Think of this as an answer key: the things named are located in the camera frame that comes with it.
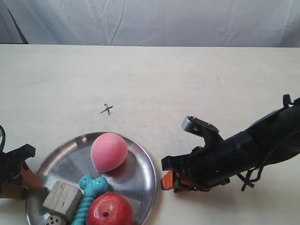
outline tabletop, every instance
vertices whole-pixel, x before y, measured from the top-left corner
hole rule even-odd
[[[228,138],[300,97],[300,49],[0,45],[0,124],[5,151],[29,143],[37,170],[78,135],[111,131],[160,160],[203,139],[181,123],[196,116]],[[113,105],[111,115],[100,113]],[[300,157],[267,166],[255,188],[236,176],[208,193],[161,191],[147,225],[299,224]],[[0,224],[26,225],[25,201],[0,200]]]

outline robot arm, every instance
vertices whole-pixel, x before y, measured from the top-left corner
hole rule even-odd
[[[254,187],[263,168],[280,163],[300,153],[300,98],[291,102],[283,97],[284,107],[261,118],[249,128],[223,140],[212,124],[188,116],[182,128],[204,138],[204,147],[195,147],[190,154],[162,159],[162,189],[210,191],[230,183],[237,175],[246,186]],[[257,177],[250,179],[254,170]],[[247,171],[246,177],[241,173]]]

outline metal plate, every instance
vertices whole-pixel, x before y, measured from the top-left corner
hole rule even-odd
[[[86,174],[94,178],[107,178],[107,192],[125,197],[134,213],[134,225],[143,225],[153,207],[157,193],[157,178],[154,165],[146,151],[136,142],[120,135],[128,145],[128,156],[117,169],[97,172],[90,158],[94,140],[105,132],[76,137],[54,150],[37,171],[43,180],[43,189],[32,192],[26,201],[27,219],[30,225],[42,225],[49,214],[42,203],[57,180],[79,187],[79,179]]]

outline wooden block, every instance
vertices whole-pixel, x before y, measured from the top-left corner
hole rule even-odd
[[[52,215],[72,222],[83,194],[78,187],[57,181],[46,197],[43,207]]]
[[[48,217],[44,225],[66,225],[66,221],[64,218],[58,215],[51,215]]]

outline toy apple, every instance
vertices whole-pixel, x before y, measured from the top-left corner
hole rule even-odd
[[[132,225],[133,212],[121,195],[108,193],[96,198],[87,213],[87,225]]]

